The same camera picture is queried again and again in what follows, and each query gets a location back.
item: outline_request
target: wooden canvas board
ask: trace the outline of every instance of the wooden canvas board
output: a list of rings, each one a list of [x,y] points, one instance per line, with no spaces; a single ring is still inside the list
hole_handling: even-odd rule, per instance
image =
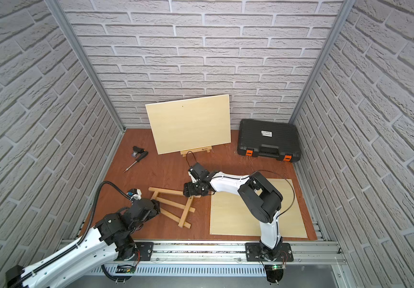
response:
[[[293,191],[285,179],[268,179],[282,194],[281,211],[292,203]],[[298,200],[279,217],[282,237],[307,238]],[[210,234],[261,236],[259,221],[250,213],[239,195],[216,192],[211,197]]]
[[[231,142],[229,95],[146,104],[157,153]]]

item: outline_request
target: label on toolbox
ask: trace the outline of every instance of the label on toolbox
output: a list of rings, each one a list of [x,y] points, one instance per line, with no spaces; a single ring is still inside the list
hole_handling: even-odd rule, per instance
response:
[[[261,130],[261,135],[267,136],[267,137],[272,137],[272,132],[271,131],[263,131],[263,130]]]

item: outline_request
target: small easel stand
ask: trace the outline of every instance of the small easel stand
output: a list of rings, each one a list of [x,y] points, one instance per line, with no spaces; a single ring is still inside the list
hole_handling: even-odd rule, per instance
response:
[[[213,151],[213,150],[212,150],[212,147],[211,147],[211,146],[206,146],[206,147],[197,148],[197,149],[183,150],[183,151],[180,151],[180,154],[181,154],[183,157],[186,157],[186,154],[187,154],[189,151],[191,151],[192,153],[194,153],[194,152],[202,152],[202,151],[207,151],[207,153],[210,153],[210,151]]]
[[[173,207],[183,209],[183,214],[181,215],[181,218],[178,218],[177,216],[173,215],[169,211],[164,210],[162,208],[160,209],[160,213],[162,213],[165,216],[169,217],[170,219],[175,220],[176,222],[178,222],[178,227],[183,228],[183,226],[184,226],[186,228],[191,228],[191,224],[186,222],[187,213],[188,212],[194,213],[196,211],[196,208],[191,207],[192,200],[193,200],[194,197],[200,198],[200,196],[191,196],[191,197],[189,197],[187,199],[186,205],[183,205],[183,204],[180,204],[180,203],[176,203],[176,202],[158,197],[160,193],[171,194],[171,195],[179,195],[179,196],[184,197],[182,191],[163,189],[163,188],[154,188],[154,187],[149,187],[148,190],[154,192],[152,194],[151,200],[154,199],[154,200],[159,201],[160,203],[164,203],[164,204],[167,204],[167,205],[170,205],[170,206],[173,206]]]

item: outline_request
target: wooden floor panel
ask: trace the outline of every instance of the wooden floor panel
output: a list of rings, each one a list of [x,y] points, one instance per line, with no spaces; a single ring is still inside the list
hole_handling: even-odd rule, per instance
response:
[[[275,171],[285,178],[292,179],[303,222],[305,223],[306,240],[316,240],[316,233],[309,216],[300,185],[297,181],[293,165],[288,162],[280,162],[272,158],[251,158],[239,156],[237,149],[238,131],[231,131],[232,142],[213,146],[213,153],[195,153],[197,161],[209,171],[220,170],[227,174],[246,175],[255,170],[266,169]],[[130,170],[123,171],[135,161],[131,157],[132,147],[145,148],[149,154],[140,163],[135,164]],[[106,174],[105,180],[115,183],[121,190],[127,192],[131,188],[140,189],[142,197],[151,198],[149,187],[183,190],[184,183],[190,181],[187,174],[189,168],[186,159],[194,164],[194,157],[190,153],[188,158],[183,158],[179,152],[158,155],[150,129],[128,129],[122,139],[112,164]],[[278,178],[274,174],[262,172],[268,178]],[[165,199],[185,204],[187,198],[176,195],[162,196]],[[105,185],[100,193],[98,205],[95,211],[94,223],[108,213],[113,213],[131,203],[123,198],[114,188]],[[161,204],[165,210],[180,217],[182,210],[169,205]],[[188,213],[187,222],[191,228],[180,228],[177,223],[164,215],[158,215],[146,222],[140,231],[132,234],[134,239],[169,239],[169,240],[258,240],[256,236],[210,235],[210,196],[195,198],[192,207],[195,213]],[[286,240],[302,240],[302,238],[285,238]]]

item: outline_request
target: white brick wall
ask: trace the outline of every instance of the white brick wall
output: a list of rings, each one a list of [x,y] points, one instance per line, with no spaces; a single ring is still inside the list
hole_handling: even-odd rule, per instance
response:
[[[117,134],[46,4],[0,0],[0,287],[75,236]]]
[[[359,287],[414,287],[414,1],[357,0],[296,125]]]
[[[342,2],[61,3],[127,127],[150,127],[145,103],[229,93],[237,129],[288,121]]]

